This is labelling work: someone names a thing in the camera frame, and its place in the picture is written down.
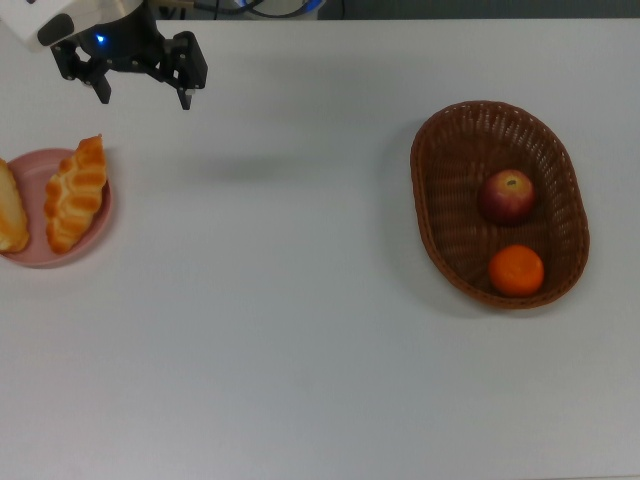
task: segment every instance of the cable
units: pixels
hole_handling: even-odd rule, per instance
[[[240,15],[244,12],[252,10],[253,7],[257,7],[262,2],[264,2],[264,0],[253,0],[253,2],[247,3],[246,5],[238,8],[219,8],[202,2],[193,2],[193,8],[195,8],[196,10],[206,10],[207,12],[217,12],[221,13],[222,15]]]
[[[264,18],[281,18],[281,19],[282,18],[294,18],[294,17],[299,17],[300,15],[304,15],[305,13],[307,13],[309,11],[309,3],[310,2],[305,2],[305,4],[302,5],[299,9],[294,10],[293,12],[290,12],[290,13],[285,13],[284,15],[270,15],[268,13],[262,13],[262,12],[257,11],[253,7],[249,11],[251,13],[253,13],[254,15],[257,15],[259,17],[264,17]]]

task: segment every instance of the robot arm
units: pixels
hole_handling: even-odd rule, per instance
[[[0,0],[0,19],[30,50],[50,47],[63,78],[92,86],[102,103],[111,96],[109,70],[171,85],[184,110],[206,84],[208,67],[195,36],[165,39],[146,0]]]

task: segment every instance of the pink plate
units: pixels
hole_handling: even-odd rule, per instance
[[[18,253],[2,255],[25,267],[55,267],[68,263],[95,243],[99,234],[107,226],[111,213],[111,188],[109,181],[102,190],[102,207],[93,218],[93,223],[78,243],[62,255],[53,253],[47,242],[47,221],[44,216],[47,182],[58,171],[60,161],[73,155],[73,150],[52,148],[26,153],[9,162],[9,168],[16,179],[18,190],[22,196],[22,205],[29,219],[29,243]]]

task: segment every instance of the basket rim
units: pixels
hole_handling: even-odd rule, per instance
[[[424,160],[421,160],[421,152],[423,145],[425,143],[426,138],[428,137],[428,133],[430,129],[439,123],[439,121],[448,115],[451,115],[452,112],[456,111],[464,111],[471,108],[478,107],[487,107],[487,108],[497,108],[497,109],[505,109],[507,111],[511,111],[515,114],[522,114],[523,118],[531,119],[532,122],[541,127],[543,132],[554,141],[555,146],[560,150],[560,153],[566,158],[565,170],[569,175],[570,181],[573,184],[573,192],[571,192],[571,201],[574,203],[575,211],[577,212],[577,220],[580,224],[578,229],[578,234],[581,236],[580,243],[582,244],[582,248],[579,249],[578,257],[574,268],[572,269],[571,274],[567,277],[567,279],[560,285],[560,287],[551,290],[546,293],[536,294],[531,297],[526,298],[509,298],[502,297],[499,295],[493,295],[487,293],[483,290],[480,290],[464,279],[462,279],[454,270],[449,266],[443,256],[440,254],[438,248],[435,245],[435,240],[431,228],[431,223],[429,219],[429,210],[428,210],[428,201],[426,197],[426,188],[424,185],[424,181],[421,179],[424,178],[424,164],[427,163]],[[582,197],[580,195],[579,185],[577,181],[577,177],[575,174],[575,169],[573,167],[573,163],[571,162],[571,157],[567,152],[564,144],[560,141],[557,135],[540,119],[531,115],[526,110],[516,107],[514,105],[500,102],[500,101],[491,101],[491,100],[472,100],[465,101],[456,104],[449,105],[435,114],[433,114],[428,120],[426,120],[418,132],[416,133],[414,142],[411,147],[411,177],[413,182],[413,194],[415,200],[416,213],[418,216],[418,226],[420,230],[420,236],[422,238],[422,242],[427,250],[427,254],[431,261],[436,265],[438,270],[444,275],[444,277],[451,283],[453,286],[457,287],[462,292],[466,293],[471,298],[492,307],[503,308],[503,309],[530,309],[535,307],[540,307],[543,305],[547,305],[564,296],[569,290],[573,288],[573,286],[578,282],[579,278],[582,276],[584,269],[587,264],[588,256],[589,256],[589,247],[590,247],[590,236],[589,236],[589,227],[588,220],[586,216],[586,212],[584,210],[584,205],[582,202]]]

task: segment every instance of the bread roll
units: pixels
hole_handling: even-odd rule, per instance
[[[0,160],[0,251],[19,252],[29,241],[27,214],[7,163]]]
[[[54,253],[68,252],[89,229],[102,205],[106,181],[101,135],[82,140],[76,152],[60,162],[47,183],[44,206],[47,241]]]

